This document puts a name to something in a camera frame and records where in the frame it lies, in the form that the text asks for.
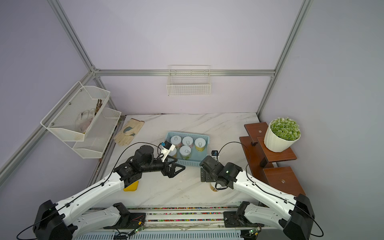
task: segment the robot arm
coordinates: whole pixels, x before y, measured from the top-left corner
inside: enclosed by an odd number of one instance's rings
[[[224,212],[226,227],[256,227],[261,223],[283,230],[292,240],[309,239],[314,214],[308,197],[302,194],[295,197],[279,191],[248,176],[239,166],[230,162],[223,166],[210,156],[207,156],[200,166],[202,181],[210,179],[222,187],[247,193],[268,206],[259,207],[249,202],[242,202],[236,212]]]
[[[82,214],[107,196],[139,180],[143,172],[160,171],[169,178],[182,172],[185,166],[177,164],[177,159],[168,156],[175,146],[165,142],[162,143],[162,148],[160,157],[155,159],[153,147],[141,146],[134,156],[113,169],[108,177],[55,204],[51,200],[41,204],[33,226],[37,239],[70,240],[107,226],[110,228],[130,226],[135,214],[131,214],[121,203],[91,214]]]

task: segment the black cable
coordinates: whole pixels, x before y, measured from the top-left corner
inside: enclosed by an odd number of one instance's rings
[[[150,144],[150,145],[153,145],[153,146],[155,146],[155,147],[157,147],[157,148],[160,148],[160,147],[159,147],[160,145],[159,145],[159,146],[156,146],[155,144],[152,144],[152,143],[149,143],[149,142],[136,142],[136,143],[134,143],[134,144],[128,146],[128,147],[127,147],[126,149],[124,149],[124,151],[120,154],[118,160],[116,161],[115,165],[114,165],[113,168],[112,168],[111,173],[109,174],[108,178],[107,178],[104,182],[102,182],[102,183],[100,183],[99,185],[96,185],[96,186],[94,186],[94,187],[88,189],[88,190],[85,191],[84,193],[78,195],[76,198],[74,198],[74,199],[73,199],[72,201],[70,201],[69,203],[66,203],[66,204],[65,204],[63,207],[61,207],[60,209],[56,210],[55,212],[53,212],[53,213],[51,213],[50,215],[46,216],[45,218],[41,219],[41,220],[38,221],[37,223],[34,223],[34,224],[30,225],[29,227],[27,227],[26,229],[22,230],[21,232],[19,232],[19,234],[17,234],[16,239],[17,239],[17,240],[36,240],[37,238],[30,238],[30,239],[19,238],[19,235],[22,234],[22,233],[23,233],[25,230],[27,230],[28,228],[31,228],[31,227],[35,226],[36,224],[42,222],[43,220],[47,219],[48,217],[52,216],[53,214],[59,212],[59,211],[60,211],[61,209],[63,209],[64,207],[67,207],[67,206],[69,207],[71,203],[73,203],[76,199],[78,199],[78,198],[81,197],[82,195],[86,194],[86,193],[89,192],[90,190],[92,190],[92,189],[94,189],[94,188],[97,188],[97,187],[99,187],[99,186],[104,186],[104,184],[105,184],[105,183],[108,181],[108,179],[111,177],[111,175],[112,175],[112,173],[113,173],[113,170],[115,169],[117,163],[119,162],[119,160],[120,160],[122,154],[123,154],[128,148],[130,148],[131,146],[133,146],[133,145],[135,145],[135,144],[138,144],[138,143]]]
[[[249,178],[249,176],[248,176],[248,172],[247,172],[247,167],[248,167],[248,165],[249,165],[249,164],[247,164],[247,166],[245,167],[245,173],[246,173],[246,175],[247,175],[247,178],[249,179],[249,181],[251,181],[253,184],[255,184],[256,187],[260,188],[254,181],[252,181],[252,180]],[[292,204],[293,206],[297,207],[298,209],[300,209],[301,211],[303,211],[306,215],[308,215],[308,216],[310,217],[310,219],[312,219],[312,220],[314,221],[314,223],[316,223],[316,225],[319,227],[319,229],[320,229],[320,231],[321,231],[321,235],[320,235],[320,236],[319,236],[319,235],[315,235],[315,234],[311,234],[311,235],[312,235],[312,236],[315,236],[315,237],[322,237],[322,236],[324,236],[324,232],[323,232],[323,230],[321,229],[321,227],[319,226],[319,224],[314,220],[314,218],[313,218],[310,214],[308,214],[308,213],[307,213],[306,211],[304,211],[302,208],[298,207],[296,204],[291,203],[290,201],[285,200],[285,199],[282,198],[282,197],[279,197],[279,196],[276,196],[275,194],[271,194],[271,193],[269,193],[269,192],[266,192],[266,191],[264,191],[264,190],[261,189],[261,188],[260,188],[260,190],[263,191],[263,192],[265,192],[265,193],[267,193],[267,194],[269,194],[269,195],[272,195],[272,196],[274,196],[274,197],[277,197],[277,198],[283,200],[284,202],[288,202],[288,203]]]
[[[243,146],[247,149],[249,156],[251,156],[251,152],[249,151],[249,149],[247,148],[246,145],[242,144],[241,142],[235,142],[235,143],[240,143],[241,145],[243,145]],[[223,147],[225,147],[225,145],[222,146],[221,149],[220,149],[220,151],[218,152],[218,154],[217,154],[217,159],[218,159],[218,156],[219,156],[221,150],[223,149]]]
[[[216,190],[225,190],[225,189],[227,189],[228,187],[217,188],[217,183],[216,183],[216,184],[215,184],[215,188],[216,188]]]
[[[161,152],[160,145],[161,145],[161,143],[159,143],[159,145],[157,146],[157,155],[160,155],[160,153],[159,153],[159,149],[160,149],[160,152]]]
[[[237,143],[240,143],[241,145],[243,145],[243,146],[247,149],[249,156],[251,156],[251,152],[249,151],[249,149],[247,148],[246,145],[242,144],[241,142],[237,142]],[[218,152],[218,154],[217,154],[217,159],[218,159],[218,156],[219,156],[221,150],[223,149],[223,147],[225,147],[225,145],[222,146],[222,148],[221,148],[220,151]],[[248,165],[249,165],[249,164],[247,164],[247,166],[245,167],[245,173],[246,173],[246,175],[247,175],[247,178],[249,179],[249,181],[251,181],[253,184],[255,184],[258,188],[260,188],[254,181],[252,181],[252,180],[249,178],[249,176],[248,176],[248,172],[247,172],[247,167],[248,167]],[[284,198],[279,197],[279,196],[276,196],[276,195],[271,194],[271,193],[269,193],[269,192],[266,192],[266,191],[264,191],[264,190],[261,189],[261,188],[260,188],[260,190],[263,191],[263,192],[265,192],[265,193],[267,193],[267,194],[269,194],[269,195],[272,195],[272,196],[274,196],[274,197],[277,197],[277,198],[279,198],[279,199],[282,199],[284,202],[289,202],[289,201],[285,200]],[[321,227],[319,226],[319,224],[314,220],[314,218],[313,218],[311,215],[309,215],[306,211],[304,211],[303,209],[301,209],[300,207],[298,207],[296,204],[293,204],[293,203],[291,203],[291,202],[289,202],[289,203],[292,204],[292,205],[294,205],[295,207],[297,207],[297,208],[300,209],[301,211],[303,211],[303,212],[304,212],[306,215],[308,215],[308,216],[314,221],[314,223],[316,223],[316,225],[319,227],[319,229],[320,229],[320,231],[321,231],[321,235],[319,236],[319,235],[311,234],[312,236],[315,236],[315,237],[322,237],[322,236],[324,236],[324,232],[323,232],[323,230],[321,229]]]

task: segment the yellow block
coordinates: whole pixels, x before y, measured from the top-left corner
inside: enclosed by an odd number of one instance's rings
[[[128,187],[124,188],[124,191],[125,192],[136,191],[138,185],[139,185],[139,181],[136,181],[136,182],[132,183],[131,185],[129,185]]]

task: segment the tabletop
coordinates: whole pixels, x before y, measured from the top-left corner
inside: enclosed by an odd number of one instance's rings
[[[145,123],[130,144],[148,142],[158,145],[165,140],[168,132],[189,132],[210,137],[209,154],[212,150],[220,150],[227,142],[238,142],[240,136],[247,136],[244,124],[259,122],[256,113],[213,113],[127,115],[124,124],[131,118]],[[140,144],[136,144],[127,149],[117,166],[133,156],[139,147]],[[127,146],[115,146],[105,175],[112,171],[118,157],[126,148]],[[236,143],[223,148],[219,161],[223,165],[232,162],[243,169],[247,165],[242,146]],[[200,168],[187,166],[174,178],[163,176],[161,172],[143,173],[136,191],[121,190],[94,207],[109,207],[118,202],[127,207],[227,206],[239,205],[242,201],[258,203],[256,199],[237,190],[228,188],[218,192],[212,191],[210,183],[200,181]]]

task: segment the white wire basket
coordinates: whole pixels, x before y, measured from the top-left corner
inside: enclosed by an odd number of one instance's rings
[[[85,141],[108,102],[110,92],[95,86],[83,86],[80,82],[73,88],[79,89],[53,120],[47,122],[46,118],[51,113],[49,112],[40,124],[62,141]],[[100,100],[102,105],[95,115],[94,111]],[[81,121],[84,114],[89,116],[88,122]]]
[[[167,83],[168,95],[210,95],[209,71],[209,65],[170,65]]]
[[[76,142],[73,147],[67,145],[82,158],[102,158],[120,115],[119,111],[104,108],[92,129],[88,130],[85,140]]]

